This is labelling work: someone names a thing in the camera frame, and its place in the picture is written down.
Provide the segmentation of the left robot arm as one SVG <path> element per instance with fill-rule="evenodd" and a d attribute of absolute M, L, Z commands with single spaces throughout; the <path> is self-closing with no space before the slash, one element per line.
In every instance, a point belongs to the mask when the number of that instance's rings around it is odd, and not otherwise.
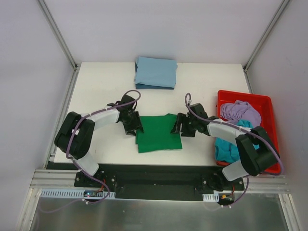
<path fill-rule="evenodd" d="M 69 112 L 57 132 L 55 146 L 86 174 L 85 182 L 91 187 L 99 186 L 102 181 L 98 173 L 99 164 L 90 154 L 94 132 L 115 123 L 123 125 L 126 135 L 135 136 L 137 131 L 144 132 L 139 112 L 136 111 L 141 94 L 135 99 L 129 96 L 130 92 L 133 91 L 127 91 L 119 101 L 91 113 L 82 115 Z"/>

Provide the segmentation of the green t-shirt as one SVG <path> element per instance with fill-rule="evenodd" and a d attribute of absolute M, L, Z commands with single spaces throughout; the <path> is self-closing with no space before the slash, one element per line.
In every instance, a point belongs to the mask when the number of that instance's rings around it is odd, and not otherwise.
<path fill-rule="evenodd" d="M 181 150 L 180 135 L 171 133 L 176 119 L 177 116 L 174 114 L 141 116 L 143 131 L 137 130 L 135 139 L 138 153 Z"/>

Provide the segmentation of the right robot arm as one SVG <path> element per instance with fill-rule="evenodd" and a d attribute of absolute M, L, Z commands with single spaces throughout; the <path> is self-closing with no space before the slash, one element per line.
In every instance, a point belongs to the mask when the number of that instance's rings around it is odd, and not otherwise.
<path fill-rule="evenodd" d="M 238 178 L 257 176 L 276 163 L 282 164 L 275 145 L 262 127 L 243 128 L 216 116 L 208 117 L 200 103 L 186 106 L 188 113 L 177 114 L 172 134 L 194 137 L 199 132 L 221 138 L 238 149 L 239 160 L 223 167 L 221 175 L 217 177 L 217 186 L 220 189 L 227 190 Z"/>

